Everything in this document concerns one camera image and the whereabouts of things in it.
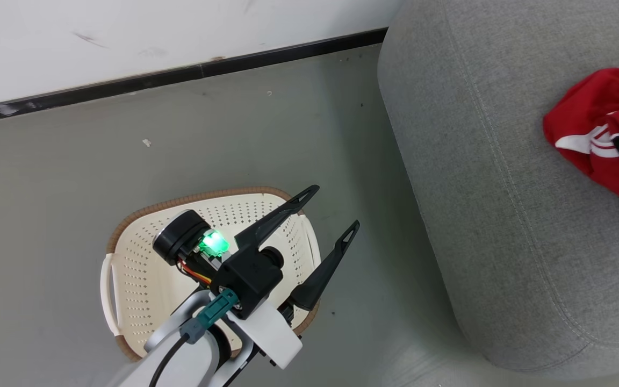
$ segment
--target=gray ottoman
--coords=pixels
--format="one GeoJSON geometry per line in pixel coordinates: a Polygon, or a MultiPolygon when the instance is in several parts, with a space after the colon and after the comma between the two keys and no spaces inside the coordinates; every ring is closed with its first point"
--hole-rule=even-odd
{"type": "Polygon", "coordinates": [[[379,79],[464,335],[499,367],[619,372],[619,198],[543,138],[619,67],[619,2],[406,0],[379,79]]]}

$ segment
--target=gray floor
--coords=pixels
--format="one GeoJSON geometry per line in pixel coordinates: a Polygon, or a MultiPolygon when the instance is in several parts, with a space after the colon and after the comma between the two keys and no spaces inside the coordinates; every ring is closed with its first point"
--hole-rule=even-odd
{"type": "Polygon", "coordinates": [[[619,376],[526,378],[467,347],[381,102],[378,51],[0,120],[0,386],[103,387],[127,363],[98,291],[127,214],[214,189],[316,183],[307,214],[324,252],[353,219],[363,228],[295,362],[257,358],[234,386],[619,387],[619,376]]]}

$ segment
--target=laundry basket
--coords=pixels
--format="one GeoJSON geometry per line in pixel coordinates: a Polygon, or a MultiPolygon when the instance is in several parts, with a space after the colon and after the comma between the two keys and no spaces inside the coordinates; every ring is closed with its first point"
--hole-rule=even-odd
{"type": "MultiPolygon", "coordinates": [[[[236,252],[234,236],[291,197],[278,189],[253,187],[201,193],[149,206],[125,218],[110,237],[100,274],[100,294],[106,323],[116,336],[121,350],[137,362],[147,355],[143,346],[164,323],[197,283],[169,266],[152,250],[152,239],[185,209],[193,209],[220,231],[236,252]]],[[[312,225],[302,213],[292,215],[265,242],[285,257],[283,280],[271,292],[269,300],[280,304],[317,267],[321,258],[312,225]]],[[[295,308],[292,328],[300,334],[314,319],[319,304],[307,313],[295,308]]],[[[234,354],[241,341],[224,324],[234,354]]]]}

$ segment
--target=wall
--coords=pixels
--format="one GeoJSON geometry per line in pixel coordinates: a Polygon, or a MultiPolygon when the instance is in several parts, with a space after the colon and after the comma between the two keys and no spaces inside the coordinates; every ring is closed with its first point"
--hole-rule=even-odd
{"type": "Polygon", "coordinates": [[[0,0],[0,102],[388,26],[402,0],[0,0]]]}

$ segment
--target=green light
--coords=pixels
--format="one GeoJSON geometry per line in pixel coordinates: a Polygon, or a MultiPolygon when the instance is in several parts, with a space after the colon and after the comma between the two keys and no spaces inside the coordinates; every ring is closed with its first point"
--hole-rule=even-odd
{"type": "Polygon", "coordinates": [[[227,252],[229,244],[219,231],[211,230],[209,234],[204,235],[198,246],[209,257],[221,257],[223,253],[227,252]]]}

